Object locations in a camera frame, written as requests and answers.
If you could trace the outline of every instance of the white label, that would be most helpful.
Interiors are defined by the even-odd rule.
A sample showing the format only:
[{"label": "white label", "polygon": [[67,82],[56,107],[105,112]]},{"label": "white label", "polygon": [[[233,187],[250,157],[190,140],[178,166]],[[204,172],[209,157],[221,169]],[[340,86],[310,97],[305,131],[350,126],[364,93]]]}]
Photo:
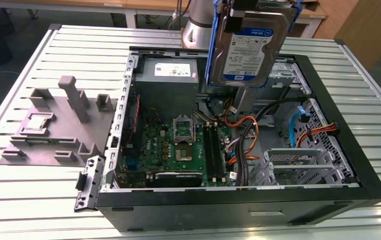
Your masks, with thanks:
[{"label": "white label", "polygon": [[122,4],[116,4],[116,3],[105,3],[104,6],[107,7],[122,7]]},{"label": "white label", "polygon": [[236,109],[233,106],[229,107],[229,110],[230,110],[230,112],[233,112],[234,114],[237,113],[237,109]]},{"label": "white label", "polygon": [[325,16],[310,15],[310,18],[312,18],[312,19],[320,19],[320,18],[321,18],[321,19],[324,19],[324,18],[325,18]]},{"label": "white label", "polygon": [[154,76],[161,77],[189,77],[190,65],[186,63],[157,63],[154,66]]},{"label": "white label", "polygon": [[246,81],[258,75],[264,60],[262,47],[272,41],[272,37],[273,30],[265,28],[245,28],[233,34],[224,68],[229,80]]},{"label": "white label", "polygon": [[229,178],[237,180],[237,173],[232,171]]}]

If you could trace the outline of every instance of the slatted metal table surface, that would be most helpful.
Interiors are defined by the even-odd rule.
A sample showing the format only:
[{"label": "slatted metal table surface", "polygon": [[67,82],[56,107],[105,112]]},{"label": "slatted metal table surface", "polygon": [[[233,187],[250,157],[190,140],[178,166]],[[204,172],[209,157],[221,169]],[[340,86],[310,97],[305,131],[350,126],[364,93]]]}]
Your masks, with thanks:
[{"label": "slatted metal table surface", "polygon": [[[180,47],[177,31],[64,25],[49,30],[0,107],[0,158],[32,102],[33,88],[57,87],[73,75],[88,97],[118,95],[129,46]],[[381,179],[381,89],[345,46],[289,38],[284,54],[308,55]],[[318,225],[117,232],[100,212],[73,213],[79,167],[0,165],[3,239],[381,239],[381,203]]]}]

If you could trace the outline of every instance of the table leg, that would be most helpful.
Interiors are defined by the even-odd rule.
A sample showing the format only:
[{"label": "table leg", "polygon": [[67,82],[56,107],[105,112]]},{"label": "table leg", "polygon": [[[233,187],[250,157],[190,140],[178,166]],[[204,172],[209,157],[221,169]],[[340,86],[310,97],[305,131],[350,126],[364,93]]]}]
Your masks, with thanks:
[{"label": "table leg", "polygon": [[37,18],[39,18],[37,10],[36,10],[36,12],[33,12],[32,9],[28,9],[28,12],[29,12],[29,15],[31,15],[31,18],[32,18],[32,19],[37,19]]},{"label": "table leg", "polygon": [[310,23],[305,26],[304,32],[301,34],[301,38],[310,39],[314,36],[316,30],[322,22],[322,19],[310,19]]},{"label": "table leg", "polygon": [[129,29],[137,28],[137,12],[133,9],[125,10],[126,27]]}]

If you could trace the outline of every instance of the metal bracket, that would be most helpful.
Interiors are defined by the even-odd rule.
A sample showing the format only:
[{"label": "metal bracket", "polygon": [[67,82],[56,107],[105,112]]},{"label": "metal bracket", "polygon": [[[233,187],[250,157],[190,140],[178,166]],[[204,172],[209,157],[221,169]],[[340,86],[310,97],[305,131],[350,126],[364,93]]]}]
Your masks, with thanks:
[{"label": "metal bracket", "polygon": [[96,202],[101,186],[105,157],[99,155],[88,159],[85,170],[80,172],[76,189],[75,212],[97,211]]}]

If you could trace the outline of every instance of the hard drive label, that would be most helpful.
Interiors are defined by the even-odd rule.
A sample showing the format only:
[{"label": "hard drive label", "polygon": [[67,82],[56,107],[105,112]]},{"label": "hard drive label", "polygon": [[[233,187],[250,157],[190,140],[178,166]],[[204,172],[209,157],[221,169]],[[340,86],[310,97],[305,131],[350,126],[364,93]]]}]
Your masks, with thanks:
[{"label": "hard drive label", "polygon": [[224,76],[229,80],[252,80],[264,60],[262,48],[273,38],[273,29],[245,27],[232,36]]}]

